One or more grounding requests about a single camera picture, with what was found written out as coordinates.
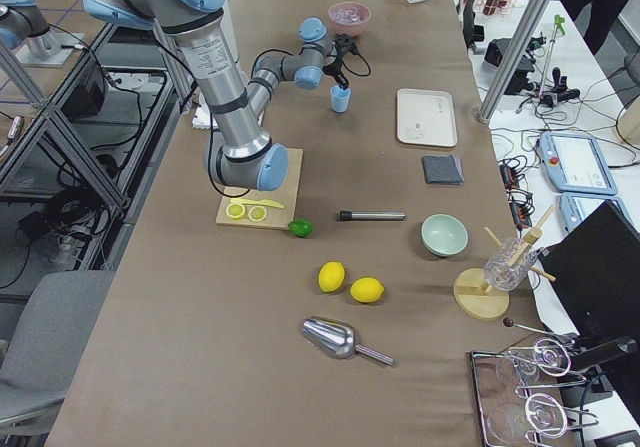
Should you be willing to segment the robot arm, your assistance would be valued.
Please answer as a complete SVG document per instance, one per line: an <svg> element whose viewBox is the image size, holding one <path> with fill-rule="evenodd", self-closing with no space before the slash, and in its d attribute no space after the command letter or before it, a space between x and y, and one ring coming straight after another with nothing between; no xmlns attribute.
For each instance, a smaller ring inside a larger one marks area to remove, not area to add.
<svg viewBox="0 0 640 447"><path fill-rule="evenodd" d="M344 54L355 44L346 35L330 37L315 17L302 22L297 55L262 56L249 81L237 67L222 28L226 0L83 0L90 15L139 30L159 26L181 49L215 123L205 151L211 181L225 186L273 191L288 171L286 148L273 142L259 114L283 81L312 90L324 75L339 87Z"/></svg>
<svg viewBox="0 0 640 447"><path fill-rule="evenodd" d="M1 0L1 43L8 49L50 31L35 0Z"/></svg>

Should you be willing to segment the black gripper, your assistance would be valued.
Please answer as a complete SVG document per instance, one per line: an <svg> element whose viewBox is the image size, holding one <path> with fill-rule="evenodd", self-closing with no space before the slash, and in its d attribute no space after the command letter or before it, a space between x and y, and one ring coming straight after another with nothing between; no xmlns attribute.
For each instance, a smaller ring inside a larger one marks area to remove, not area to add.
<svg viewBox="0 0 640 447"><path fill-rule="evenodd" d="M336 84L343 90L349 88L349 81L342 72L343 58L355 47L355 42L349 35L337 35L333 41L330 52L325 57L322 71L332 77Z"/></svg>

